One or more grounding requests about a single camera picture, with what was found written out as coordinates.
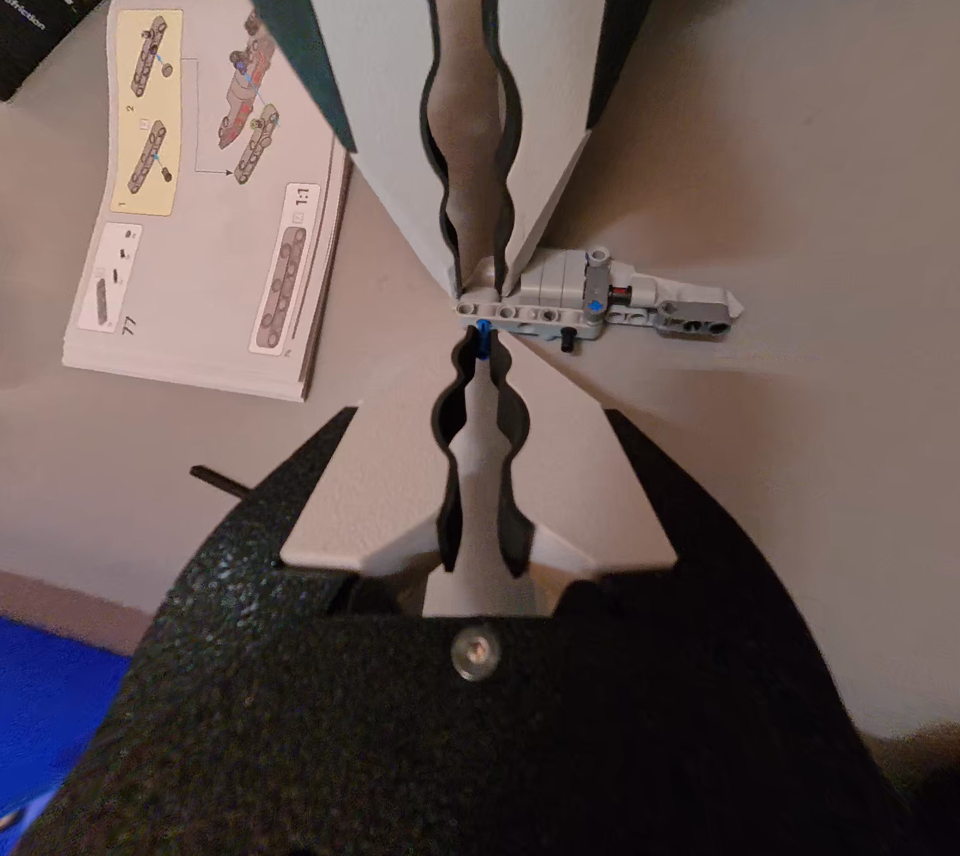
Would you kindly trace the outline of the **open instruction booklet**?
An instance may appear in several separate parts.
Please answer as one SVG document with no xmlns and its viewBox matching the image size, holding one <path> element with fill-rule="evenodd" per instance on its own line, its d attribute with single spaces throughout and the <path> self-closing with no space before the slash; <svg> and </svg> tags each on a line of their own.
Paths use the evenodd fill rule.
<svg viewBox="0 0 960 856">
<path fill-rule="evenodd" d="M 350 158 L 250 0 L 112 0 L 109 163 L 62 363 L 307 394 Z"/>
</svg>

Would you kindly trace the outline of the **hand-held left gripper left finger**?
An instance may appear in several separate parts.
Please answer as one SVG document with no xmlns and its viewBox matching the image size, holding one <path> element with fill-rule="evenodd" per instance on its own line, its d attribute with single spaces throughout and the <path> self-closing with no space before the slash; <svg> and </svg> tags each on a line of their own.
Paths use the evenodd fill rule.
<svg viewBox="0 0 960 856">
<path fill-rule="evenodd" d="M 455 567 L 463 534 L 452 440 L 479 334 L 452 327 L 372 378 L 281 550 L 291 567 L 412 574 Z"/>
</svg>

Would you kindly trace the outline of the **blue storage bin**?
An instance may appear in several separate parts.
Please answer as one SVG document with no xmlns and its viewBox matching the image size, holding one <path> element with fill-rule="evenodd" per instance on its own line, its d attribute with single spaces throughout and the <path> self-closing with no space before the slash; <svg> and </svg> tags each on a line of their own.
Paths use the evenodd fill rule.
<svg viewBox="0 0 960 856">
<path fill-rule="evenodd" d="M 1 853 L 8 855 L 87 750 L 131 659 L 1 620 Z"/>
</svg>

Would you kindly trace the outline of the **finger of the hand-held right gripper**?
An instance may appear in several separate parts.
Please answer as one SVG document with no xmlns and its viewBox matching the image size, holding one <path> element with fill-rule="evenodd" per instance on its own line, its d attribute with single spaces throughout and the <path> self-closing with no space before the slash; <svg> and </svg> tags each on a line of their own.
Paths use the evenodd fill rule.
<svg viewBox="0 0 960 856">
<path fill-rule="evenodd" d="M 440 60 L 436 0 L 310 2 L 355 165 L 439 286 L 460 295 L 449 175 L 427 118 Z"/>
<path fill-rule="evenodd" d="M 502 92 L 502 179 L 494 285 L 512 293 L 592 131 L 589 113 L 606 0 L 482 0 Z"/>
</svg>

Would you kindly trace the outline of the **grey toy brick assembly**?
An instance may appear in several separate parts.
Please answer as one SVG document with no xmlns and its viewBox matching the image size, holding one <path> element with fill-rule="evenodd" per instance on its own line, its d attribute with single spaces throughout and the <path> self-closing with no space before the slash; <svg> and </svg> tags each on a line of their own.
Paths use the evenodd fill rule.
<svg viewBox="0 0 960 856">
<path fill-rule="evenodd" d="M 713 342 L 726 338 L 744 308 L 726 288 L 644 274 L 605 247 L 538 248 L 512 289 L 495 288 L 494 262 L 481 262 L 452 310 L 464 326 L 556 342 L 568 355 L 610 328 Z"/>
</svg>

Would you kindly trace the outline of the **black toy axle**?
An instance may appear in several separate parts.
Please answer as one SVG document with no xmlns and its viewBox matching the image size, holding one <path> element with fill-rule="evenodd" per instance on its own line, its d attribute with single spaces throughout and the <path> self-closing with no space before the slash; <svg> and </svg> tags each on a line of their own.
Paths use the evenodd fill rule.
<svg viewBox="0 0 960 856">
<path fill-rule="evenodd" d="M 246 499 L 251 492 L 251 489 L 245 484 L 227 477 L 206 465 L 193 465 L 189 468 L 188 472 L 190 477 L 196 478 L 214 489 L 230 495 L 238 501 Z"/>
</svg>

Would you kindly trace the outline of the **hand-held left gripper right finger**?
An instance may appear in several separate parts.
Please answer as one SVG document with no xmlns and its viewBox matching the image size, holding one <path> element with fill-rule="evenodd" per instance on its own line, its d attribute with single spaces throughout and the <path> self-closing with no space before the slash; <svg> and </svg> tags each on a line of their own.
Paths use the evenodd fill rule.
<svg viewBox="0 0 960 856">
<path fill-rule="evenodd" d="M 514 336 L 494 336 L 496 423 L 509 442 L 497 531 L 513 576 L 594 580 L 677 554 L 601 404 Z"/>
</svg>

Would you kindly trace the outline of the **beige desk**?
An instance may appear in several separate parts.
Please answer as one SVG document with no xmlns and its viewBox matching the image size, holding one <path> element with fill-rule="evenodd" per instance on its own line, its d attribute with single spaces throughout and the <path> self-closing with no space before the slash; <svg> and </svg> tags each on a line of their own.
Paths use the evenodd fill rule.
<svg viewBox="0 0 960 856">
<path fill-rule="evenodd" d="M 290 404 L 62 365 L 109 161 L 102 5 L 2 105 L 2 593 L 145 613 L 232 500 L 449 306 L 355 171 Z M 958 0 L 655 0 L 550 224 L 745 307 L 534 348 L 733 514 L 858 726 L 958 720 Z"/>
</svg>

